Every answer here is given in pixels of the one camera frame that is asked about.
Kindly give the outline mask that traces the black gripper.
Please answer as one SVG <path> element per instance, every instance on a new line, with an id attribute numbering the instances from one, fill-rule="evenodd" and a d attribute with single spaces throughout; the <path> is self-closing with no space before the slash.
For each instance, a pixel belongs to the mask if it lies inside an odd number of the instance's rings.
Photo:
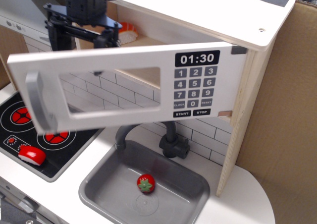
<path id="1" fill-rule="evenodd" d="M 94 48 L 120 45 L 122 25 L 106 15 L 110 0 L 66 0 L 66 6 L 47 3 L 46 28 L 53 51 L 76 48 L 75 39 L 93 43 Z"/>

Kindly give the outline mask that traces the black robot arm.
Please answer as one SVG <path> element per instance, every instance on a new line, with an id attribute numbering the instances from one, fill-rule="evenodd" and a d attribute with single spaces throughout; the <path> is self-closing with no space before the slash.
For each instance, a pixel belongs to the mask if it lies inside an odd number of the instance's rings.
<path id="1" fill-rule="evenodd" d="M 45 4 L 52 50 L 73 50 L 75 39 L 93 43 L 95 49 L 120 47 L 122 25 L 106 15 L 108 1 L 112 0 L 66 0 L 65 6 Z"/>

